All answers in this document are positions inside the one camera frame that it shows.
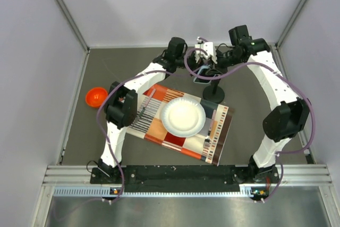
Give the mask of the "phone with light blue case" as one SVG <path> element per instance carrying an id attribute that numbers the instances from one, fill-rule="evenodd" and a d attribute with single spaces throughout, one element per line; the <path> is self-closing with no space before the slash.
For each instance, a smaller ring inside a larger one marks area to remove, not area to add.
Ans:
<path id="1" fill-rule="evenodd" d="M 211 80 L 207 80 L 207 78 L 212 78 L 212 77 L 206 77 L 205 76 L 205 73 L 206 73 L 206 70 L 207 69 L 212 69 L 211 66 L 209 65 L 203 65 L 200 67 L 200 69 L 196 72 L 197 75 L 201 76 L 201 77 L 204 77 L 203 78 L 198 78 L 198 77 L 195 77 L 193 79 L 193 82 L 194 83 L 197 83 L 197 84 L 210 84 L 211 83 Z"/>

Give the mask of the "black phone stand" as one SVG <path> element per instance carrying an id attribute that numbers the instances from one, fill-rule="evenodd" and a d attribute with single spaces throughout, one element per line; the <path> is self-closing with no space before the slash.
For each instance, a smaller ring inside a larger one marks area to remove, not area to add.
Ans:
<path id="1" fill-rule="evenodd" d="M 219 86 L 220 79 L 212 80 L 202 93 L 204 100 L 219 104 L 225 98 L 223 89 Z"/>

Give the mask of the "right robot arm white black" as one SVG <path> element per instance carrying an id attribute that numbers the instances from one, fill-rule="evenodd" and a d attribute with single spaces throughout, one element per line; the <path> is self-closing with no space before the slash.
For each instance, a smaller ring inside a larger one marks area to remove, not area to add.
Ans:
<path id="1" fill-rule="evenodd" d="M 205 100 L 222 102 L 225 93 L 218 84 L 221 76 L 230 73 L 229 67 L 247 66 L 255 75 L 271 110 L 262 122 L 264 138 L 248 164 L 248 177 L 260 182 L 271 176 L 276 157 L 303 130 L 312 111 L 302 93 L 284 80 L 263 38 L 252 38 L 246 25 L 237 26 L 228 33 L 232 45 L 224 52 L 212 42 L 199 39 L 203 56 L 209 63 L 207 76 L 213 78 L 202 95 Z"/>

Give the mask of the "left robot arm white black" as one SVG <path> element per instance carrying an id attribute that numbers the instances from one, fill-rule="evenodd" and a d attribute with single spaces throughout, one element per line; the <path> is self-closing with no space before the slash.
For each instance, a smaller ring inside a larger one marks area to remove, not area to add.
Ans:
<path id="1" fill-rule="evenodd" d="M 99 125 L 105 135 L 104 151 L 97 167 L 108 182 L 116 182 L 122 172 L 122 147 L 127 128 L 138 114 L 138 98 L 153 85 L 184 68 L 188 45 L 184 39 L 173 37 L 167 48 L 136 76 L 125 82 L 111 84 L 109 94 L 98 110 L 105 113 L 107 129 Z"/>

